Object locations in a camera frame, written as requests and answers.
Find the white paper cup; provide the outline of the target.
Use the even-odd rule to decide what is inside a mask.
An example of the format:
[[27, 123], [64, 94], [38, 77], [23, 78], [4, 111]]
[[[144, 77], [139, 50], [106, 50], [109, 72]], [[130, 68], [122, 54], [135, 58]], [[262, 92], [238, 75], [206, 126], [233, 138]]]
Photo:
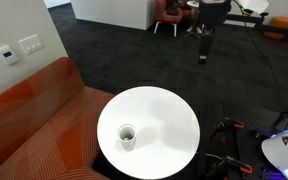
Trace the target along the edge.
[[135, 147], [137, 131], [131, 124], [124, 124], [118, 130], [118, 139], [121, 146], [126, 151], [131, 151]]

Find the round white table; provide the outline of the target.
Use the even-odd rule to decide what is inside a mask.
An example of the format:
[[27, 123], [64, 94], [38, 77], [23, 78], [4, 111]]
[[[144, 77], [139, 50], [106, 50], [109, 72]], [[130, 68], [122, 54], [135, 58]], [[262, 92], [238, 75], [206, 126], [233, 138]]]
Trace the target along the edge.
[[[118, 130], [131, 124], [137, 131], [135, 147], [122, 148]], [[179, 95], [154, 86], [125, 90], [102, 110], [97, 139], [106, 159], [133, 178], [156, 180], [170, 177], [193, 159], [200, 143], [195, 112]]]

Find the white partition counter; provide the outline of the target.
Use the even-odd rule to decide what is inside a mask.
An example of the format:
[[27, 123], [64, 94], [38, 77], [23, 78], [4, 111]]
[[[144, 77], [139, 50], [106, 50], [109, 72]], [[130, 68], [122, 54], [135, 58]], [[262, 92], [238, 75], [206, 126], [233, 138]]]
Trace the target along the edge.
[[155, 0], [70, 0], [79, 20], [147, 30], [154, 23]]

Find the orange chair white legs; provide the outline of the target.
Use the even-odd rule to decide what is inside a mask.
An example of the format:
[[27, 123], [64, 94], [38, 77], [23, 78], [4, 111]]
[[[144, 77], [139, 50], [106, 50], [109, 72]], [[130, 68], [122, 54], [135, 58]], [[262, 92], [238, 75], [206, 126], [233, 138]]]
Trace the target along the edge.
[[182, 20], [192, 20], [193, 10], [187, 5], [189, 0], [155, 0], [154, 32], [157, 32], [160, 23], [169, 23], [174, 26], [174, 35], [177, 35], [177, 25]]

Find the upper black orange clamp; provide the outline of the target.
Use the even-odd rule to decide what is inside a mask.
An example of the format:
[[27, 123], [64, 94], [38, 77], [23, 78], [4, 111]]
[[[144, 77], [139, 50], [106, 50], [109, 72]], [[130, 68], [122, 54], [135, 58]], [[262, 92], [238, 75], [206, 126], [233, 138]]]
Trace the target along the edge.
[[224, 118], [219, 124], [214, 128], [211, 135], [208, 137], [211, 140], [218, 132], [225, 132], [231, 136], [235, 135], [239, 129], [244, 128], [244, 123], [241, 121], [233, 120], [230, 118]]

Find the black orange clamp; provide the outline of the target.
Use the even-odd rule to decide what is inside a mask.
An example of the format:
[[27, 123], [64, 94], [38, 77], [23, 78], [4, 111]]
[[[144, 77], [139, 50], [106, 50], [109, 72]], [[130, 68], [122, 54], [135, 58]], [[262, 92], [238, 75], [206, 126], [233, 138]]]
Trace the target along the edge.
[[240, 172], [245, 174], [252, 174], [253, 169], [249, 164], [246, 164], [236, 158], [231, 156], [218, 156], [214, 154], [207, 154], [208, 157], [216, 158], [219, 163], [212, 166], [212, 168], [205, 173], [206, 178], [212, 177], [222, 177], [223, 180], [228, 180], [228, 170], [229, 168], [237, 168]]
[[208, 137], [211, 140], [218, 132], [225, 132], [231, 136], [235, 135], [239, 129], [244, 128], [244, 123], [241, 121], [233, 120], [230, 118], [224, 118], [219, 124], [214, 128], [211, 135]]

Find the orange sofa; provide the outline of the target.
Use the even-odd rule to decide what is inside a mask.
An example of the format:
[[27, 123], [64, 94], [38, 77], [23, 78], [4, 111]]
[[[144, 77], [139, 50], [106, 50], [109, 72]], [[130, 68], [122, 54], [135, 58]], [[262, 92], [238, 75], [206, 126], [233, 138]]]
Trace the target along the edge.
[[0, 180], [108, 180], [92, 164], [111, 93], [62, 57], [0, 94]]

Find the lower black orange clamp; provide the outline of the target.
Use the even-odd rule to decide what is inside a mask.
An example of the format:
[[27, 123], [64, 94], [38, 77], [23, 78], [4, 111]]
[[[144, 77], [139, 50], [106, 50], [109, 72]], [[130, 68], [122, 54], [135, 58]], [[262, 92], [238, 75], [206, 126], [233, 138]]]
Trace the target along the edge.
[[252, 174], [253, 169], [249, 164], [246, 164], [236, 158], [231, 156], [218, 156], [214, 154], [207, 154], [208, 157], [216, 158], [219, 163], [212, 166], [212, 168], [205, 173], [206, 178], [212, 177], [222, 177], [223, 180], [228, 180], [228, 170], [229, 168], [237, 168], [240, 172], [245, 174]]

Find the orange round ottoman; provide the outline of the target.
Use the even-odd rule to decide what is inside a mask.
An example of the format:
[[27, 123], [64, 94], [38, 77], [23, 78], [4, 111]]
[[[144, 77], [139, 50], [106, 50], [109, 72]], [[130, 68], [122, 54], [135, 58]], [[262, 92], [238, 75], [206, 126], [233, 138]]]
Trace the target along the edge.
[[[288, 17], [284, 17], [284, 16], [274, 16], [270, 22], [269, 22], [270, 26], [273, 27], [278, 27], [278, 28], [285, 28], [288, 29]], [[282, 34], [277, 34], [277, 33], [273, 33], [273, 32], [264, 32], [263, 35], [269, 39], [273, 39], [273, 40], [282, 40], [285, 38], [284, 35]]]

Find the white light switch plate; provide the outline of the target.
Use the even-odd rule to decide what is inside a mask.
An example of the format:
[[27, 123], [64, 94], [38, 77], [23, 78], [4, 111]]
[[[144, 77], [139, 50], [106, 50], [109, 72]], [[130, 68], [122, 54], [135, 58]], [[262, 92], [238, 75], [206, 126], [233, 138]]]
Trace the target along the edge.
[[31, 54], [44, 47], [43, 42], [37, 34], [19, 40], [18, 43], [26, 54]]

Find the white wall thermostat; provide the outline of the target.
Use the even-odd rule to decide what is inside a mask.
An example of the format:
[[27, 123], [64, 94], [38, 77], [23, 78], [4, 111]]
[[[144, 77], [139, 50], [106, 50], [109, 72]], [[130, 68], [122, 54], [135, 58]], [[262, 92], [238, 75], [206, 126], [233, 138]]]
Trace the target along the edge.
[[8, 45], [0, 47], [0, 59], [7, 65], [12, 65], [18, 61], [16, 53]]

